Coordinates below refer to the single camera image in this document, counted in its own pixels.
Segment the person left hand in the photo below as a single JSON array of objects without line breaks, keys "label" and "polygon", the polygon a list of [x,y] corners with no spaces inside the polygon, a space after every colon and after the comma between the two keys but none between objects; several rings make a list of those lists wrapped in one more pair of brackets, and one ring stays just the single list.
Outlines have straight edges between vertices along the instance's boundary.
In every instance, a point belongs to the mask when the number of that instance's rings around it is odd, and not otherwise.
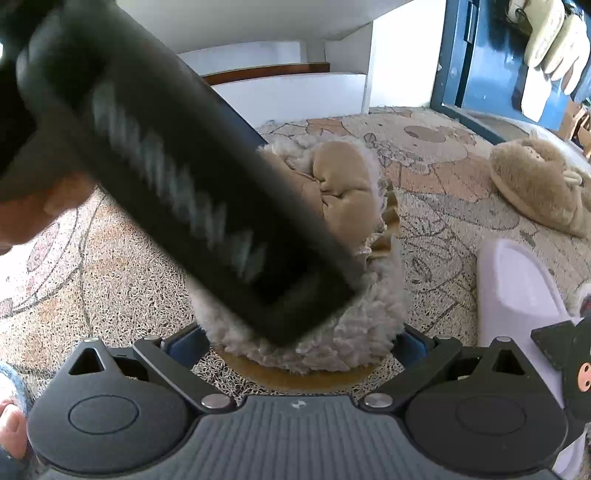
[{"label": "person left hand", "polygon": [[91,196],[96,182],[76,173],[51,188],[1,203],[1,254],[27,243],[68,210],[81,206]]}]

